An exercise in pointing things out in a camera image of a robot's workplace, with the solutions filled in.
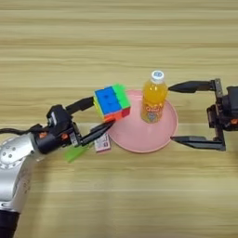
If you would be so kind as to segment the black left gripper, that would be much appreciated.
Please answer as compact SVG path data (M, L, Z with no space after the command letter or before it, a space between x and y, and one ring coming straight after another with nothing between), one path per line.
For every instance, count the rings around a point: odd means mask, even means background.
M88 97L80 99L66 107L68 114L74 114L79 111L84 111L94 105L94 98ZM80 144L87 144L99 139L107 132L114 124L114 121L105 122L90 130L90 133L81 138L80 132L76 123L70 123L68 126L52 126L47 131L38 133L34 136L36 146L40 153L49 154L61 147L73 145L78 147Z

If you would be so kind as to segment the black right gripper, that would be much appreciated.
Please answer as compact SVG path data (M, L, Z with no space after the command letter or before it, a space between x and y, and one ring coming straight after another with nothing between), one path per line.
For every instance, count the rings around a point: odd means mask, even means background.
M228 86L226 95L223 94L219 79L187 81L170 86L168 90L178 93L215 92L216 101L206 110L209 127L214 128L216 133L213 140L193 136L171 137L171 139L194 149L225 151L224 131L238 131L238 86Z

